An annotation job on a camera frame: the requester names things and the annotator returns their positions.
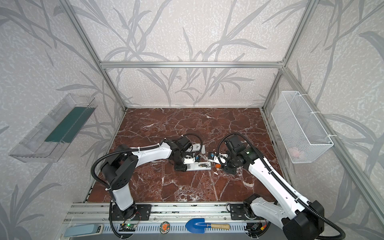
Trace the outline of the white remote control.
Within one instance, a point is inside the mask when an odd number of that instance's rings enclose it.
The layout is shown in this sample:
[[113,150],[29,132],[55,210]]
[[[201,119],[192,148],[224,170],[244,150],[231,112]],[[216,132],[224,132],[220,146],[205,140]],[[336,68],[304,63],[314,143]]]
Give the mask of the white remote control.
[[198,152],[201,150],[201,144],[193,144],[191,147],[190,147],[190,151],[191,152]]

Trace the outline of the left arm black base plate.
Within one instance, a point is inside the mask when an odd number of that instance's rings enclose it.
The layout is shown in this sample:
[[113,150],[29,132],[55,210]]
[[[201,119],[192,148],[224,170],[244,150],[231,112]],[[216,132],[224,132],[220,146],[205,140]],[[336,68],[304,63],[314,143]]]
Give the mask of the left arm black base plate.
[[152,205],[133,204],[126,210],[120,210],[116,204],[112,205],[109,220],[112,221],[148,221]]

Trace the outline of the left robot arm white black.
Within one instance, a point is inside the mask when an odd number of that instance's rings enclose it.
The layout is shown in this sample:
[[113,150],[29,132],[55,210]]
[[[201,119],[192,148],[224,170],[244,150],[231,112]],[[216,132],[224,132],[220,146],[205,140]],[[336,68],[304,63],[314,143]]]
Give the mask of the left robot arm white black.
[[121,220],[132,219],[138,211],[129,187],[135,169],[150,162],[169,159],[184,171],[184,159],[192,147],[193,144],[186,136],[162,140],[158,144],[145,147],[129,148],[121,145],[115,152],[94,163],[92,176],[111,195],[115,208],[113,212],[119,214]]

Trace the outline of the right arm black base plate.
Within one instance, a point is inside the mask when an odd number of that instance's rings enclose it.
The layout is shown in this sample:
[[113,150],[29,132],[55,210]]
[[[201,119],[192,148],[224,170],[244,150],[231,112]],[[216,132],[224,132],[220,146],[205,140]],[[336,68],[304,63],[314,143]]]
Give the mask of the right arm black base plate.
[[249,209],[244,204],[228,204],[228,211],[231,215],[231,220],[252,220]]

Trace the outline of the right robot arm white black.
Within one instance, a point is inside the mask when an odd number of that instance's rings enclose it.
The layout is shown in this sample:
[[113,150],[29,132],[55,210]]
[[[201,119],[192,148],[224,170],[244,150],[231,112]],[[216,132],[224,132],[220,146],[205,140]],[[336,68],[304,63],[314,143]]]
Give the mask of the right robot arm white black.
[[300,204],[299,201],[307,204],[309,200],[288,184],[250,141],[243,144],[242,140],[245,139],[245,136],[238,133],[222,139],[221,142],[228,149],[227,166],[246,168],[278,202],[270,203],[260,196],[250,198],[246,203],[252,214],[282,229],[288,240],[316,239],[323,233],[325,222]]

